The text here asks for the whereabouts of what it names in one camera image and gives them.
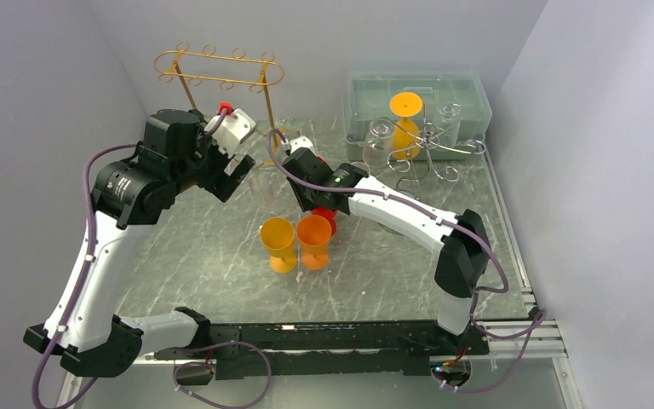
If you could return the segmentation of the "clear ribbed wine glass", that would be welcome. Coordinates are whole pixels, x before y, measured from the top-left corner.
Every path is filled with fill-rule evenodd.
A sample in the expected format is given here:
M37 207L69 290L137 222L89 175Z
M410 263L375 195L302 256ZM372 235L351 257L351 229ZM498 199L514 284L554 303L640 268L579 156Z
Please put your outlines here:
M453 148L456 145L462 119L462 105L458 101L441 101L435 106L433 123L438 128L440 147Z

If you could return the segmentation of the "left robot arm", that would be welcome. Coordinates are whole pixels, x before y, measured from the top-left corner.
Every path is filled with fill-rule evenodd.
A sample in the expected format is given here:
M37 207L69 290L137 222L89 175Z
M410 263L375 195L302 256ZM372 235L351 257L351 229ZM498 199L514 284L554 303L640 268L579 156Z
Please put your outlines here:
M190 308L147 317L117 315L135 259L161 214L190 187L227 201L254 167L235 168L237 149L256 123L240 109L213 118L200 111L163 109L146 119L130 155L106 165L86 187L84 239L67 286L49 318L26 330L24 341L43 357L56 355L78 377L112 378L140 356L180 349L204 355L210 322Z

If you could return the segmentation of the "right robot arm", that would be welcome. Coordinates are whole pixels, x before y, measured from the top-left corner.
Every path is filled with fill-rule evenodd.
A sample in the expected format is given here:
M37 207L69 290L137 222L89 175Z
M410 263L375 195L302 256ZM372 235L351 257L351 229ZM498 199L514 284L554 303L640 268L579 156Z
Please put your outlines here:
M434 281L442 291L435 342L454 354L468 342L473 299L493 255L481 217L439 210L386 186L352 164L331 169L301 147L278 168L303 210L324 208L377 222L423 246L437 258Z

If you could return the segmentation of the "silver wire glass rack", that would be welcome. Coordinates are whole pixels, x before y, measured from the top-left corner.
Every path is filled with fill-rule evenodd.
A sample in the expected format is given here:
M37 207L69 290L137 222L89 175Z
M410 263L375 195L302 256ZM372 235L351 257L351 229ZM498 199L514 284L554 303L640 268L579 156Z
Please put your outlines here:
M394 188L412 199L420 199L422 192L420 184L429 177L447 184L454 184L459 180L459 172L455 166L450 165L451 160L469 158L482 155L486 152L486 145L479 140L468 139L459 141L453 148L439 146L438 128L431 121L426 121L420 129L419 154L410 160L397 160L393 152L389 155L388 167L399 174Z

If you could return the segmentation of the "tall clear flute glass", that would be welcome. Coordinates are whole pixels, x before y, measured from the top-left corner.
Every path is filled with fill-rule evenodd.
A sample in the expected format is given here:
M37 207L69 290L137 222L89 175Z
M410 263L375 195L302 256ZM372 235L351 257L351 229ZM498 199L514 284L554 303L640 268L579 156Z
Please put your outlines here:
M267 206L274 200L273 173L269 171L253 171L248 180L250 193L260 206Z

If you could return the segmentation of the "red goblet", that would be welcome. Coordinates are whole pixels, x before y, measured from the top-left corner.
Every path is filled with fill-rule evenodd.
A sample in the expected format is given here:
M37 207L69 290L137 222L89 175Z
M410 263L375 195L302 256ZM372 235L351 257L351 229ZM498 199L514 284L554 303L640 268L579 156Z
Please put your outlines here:
M333 169L324 161L320 156L317 156L318 168L310 176L310 182L313 184L324 184L327 177L333 172ZM312 215L323 217L330 224L330 235L333 236L336 233L337 226L335 222L336 211L329 210L323 206L318 206L314 210L311 210Z

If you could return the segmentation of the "clear stemless glass front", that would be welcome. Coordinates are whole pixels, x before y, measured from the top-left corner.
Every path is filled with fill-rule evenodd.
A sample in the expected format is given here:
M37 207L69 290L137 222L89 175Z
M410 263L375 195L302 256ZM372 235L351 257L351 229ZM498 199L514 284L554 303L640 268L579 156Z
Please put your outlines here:
M387 167L393 151L395 125L392 119L376 118L368 126L362 158L371 172Z

